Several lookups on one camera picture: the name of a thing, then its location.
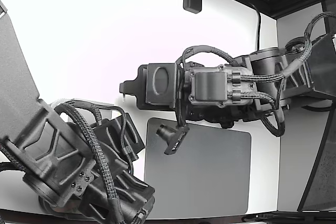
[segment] white backdrop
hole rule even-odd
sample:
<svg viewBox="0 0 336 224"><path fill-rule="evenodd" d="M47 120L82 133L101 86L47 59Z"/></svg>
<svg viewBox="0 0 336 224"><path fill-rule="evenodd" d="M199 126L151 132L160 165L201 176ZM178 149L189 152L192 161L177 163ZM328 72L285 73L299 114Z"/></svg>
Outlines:
<svg viewBox="0 0 336 224"><path fill-rule="evenodd" d="M139 111L131 97L122 103L119 83L134 79L139 65L174 62L191 45L215 46L234 57L255 50L257 15L233 0L203 0L197 15L182 8L183 0L1 1L42 99L49 103L83 98L120 105L130 112L144 140L149 118L173 119L174 114ZM273 46L276 21L263 15L261 48ZM199 54L193 61L206 66L223 63L210 54ZM253 137L248 212L276 210L279 139L260 122L237 123L234 129ZM143 178L143 159L135 169ZM17 172L0 175L0 208L40 212L34 192L18 180ZM16 195L9 193L13 188Z"/></svg>

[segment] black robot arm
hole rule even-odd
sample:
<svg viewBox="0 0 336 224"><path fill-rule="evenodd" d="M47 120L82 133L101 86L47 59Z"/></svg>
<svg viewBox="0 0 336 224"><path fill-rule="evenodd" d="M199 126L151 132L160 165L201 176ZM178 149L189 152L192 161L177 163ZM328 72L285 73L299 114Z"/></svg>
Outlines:
<svg viewBox="0 0 336 224"><path fill-rule="evenodd" d="M282 136L284 110L336 100L334 35L310 39L314 25L326 17L336 15L316 16L304 35L283 49L267 48L233 58L214 47L189 47L175 63L140 66L138 77L121 83L120 92L136 96L141 110L175 111L176 129L161 125L157 131L167 141L166 154L175 153L185 137L186 120L219 123L225 129L238 120L261 120L273 135ZM186 62L200 52L216 54L228 64L204 67ZM275 116L276 126L270 115Z"/></svg>

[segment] gray mat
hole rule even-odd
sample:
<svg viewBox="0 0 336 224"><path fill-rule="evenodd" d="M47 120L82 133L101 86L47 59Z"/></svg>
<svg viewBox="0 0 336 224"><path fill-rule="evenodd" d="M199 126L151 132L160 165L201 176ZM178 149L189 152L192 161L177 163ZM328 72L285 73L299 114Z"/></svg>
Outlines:
<svg viewBox="0 0 336 224"><path fill-rule="evenodd" d="M173 155L156 135L161 124L147 126L145 181L155 188L149 219L209 218L243 215L248 208L251 135L189 124L190 131Z"/></svg>

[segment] robotic arm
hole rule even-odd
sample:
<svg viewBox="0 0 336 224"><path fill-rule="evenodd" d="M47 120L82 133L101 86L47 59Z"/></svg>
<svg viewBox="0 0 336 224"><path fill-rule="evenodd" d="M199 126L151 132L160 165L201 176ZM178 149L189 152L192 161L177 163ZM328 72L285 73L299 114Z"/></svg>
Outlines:
<svg viewBox="0 0 336 224"><path fill-rule="evenodd" d="M167 142L165 154L177 151L188 132L186 120L206 120L222 128L234 122L261 120L275 136L285 133L283 111L336 99L334 35L314 41L310 35L325 12L309 23L304 36L285 48L267 48L237 58L210 46L187 48L175 63L150 63L138 69L138 77L120 84L120 93L134 95L141 110L175 111L175 129L161 125L157 134ZM205 67L186 59L200 52L222 57L227 65ZM277 127L268 120L274 115Z"/></svg>
<svg viewBox="0 0 336 224"><path fill-rule="evenodd" d="M132 162L144 144L130 116L116 106L69 100L52 108L40 99L1 2L0 58L0 151L10 160L0 164L0 172L24 172L23 181L45 205L64 207L75 200L86 219L143 223L154 188L133 176ZM75 108L91 111L97 122L89 125ZM121 116L102 119L99 109ZM64 122L62 113L73 123Z"/></svg>
<svg viewBox="0 0 336 224"><path fill-rule="evenodd" d="M283 110L336 100L334 36L310 40L315 23L325 17L336 15L317 16L304 36L284 49L234 59L214 47L187 48L175 63L140 66L138 77L120 84L120 92L136 96L141 110L175 111L176 128L161 125L157 130L167 142L168 155L188 133L187 120L220 123L226 129L238 120L261 120L281 136ZM200 52L217 54L228 64L204 67L186 62ZM154 204L154 188L132 174L132 162L144 145L129 115L116 106L69 100L51 107L40 99L1 2L0 58L0 151L10 160L0 165L0 172L24 172L24 182L46 209L75 200L80 213L101 224L144 223ZM89 125L76 108L89 110L97 122ZM102 119L99 109L118 110L121 116ZM62 113L73 123L64 122ZM272 114L277 127L268 120Z"/></svg>

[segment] cable clip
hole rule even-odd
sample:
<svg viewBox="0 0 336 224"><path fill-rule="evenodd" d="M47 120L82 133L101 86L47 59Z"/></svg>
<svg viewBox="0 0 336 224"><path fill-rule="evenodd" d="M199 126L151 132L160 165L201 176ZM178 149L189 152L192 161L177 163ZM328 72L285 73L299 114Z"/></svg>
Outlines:
<svg viewBox="0 0 336 224"><path fill-rule="evenodd" d="M232 91L232 101L233 103L237 103L241 101L241 93L240 90L233 90Z"/></svg>
<svg viewBox="0 0 336 224"><path fill-rule="evenodd" d="M241 83L240 71L232 70L232 86L238 87Z"/></svg>

